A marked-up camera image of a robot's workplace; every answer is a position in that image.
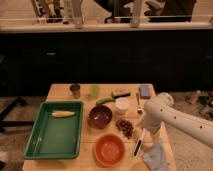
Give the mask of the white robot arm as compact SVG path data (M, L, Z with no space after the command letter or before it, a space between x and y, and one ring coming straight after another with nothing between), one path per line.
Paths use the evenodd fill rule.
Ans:
M213 122L180 112L173 108L174 99L169 93L160 93L144 103L144 128L155 134L162 122L188 134L213 149Z

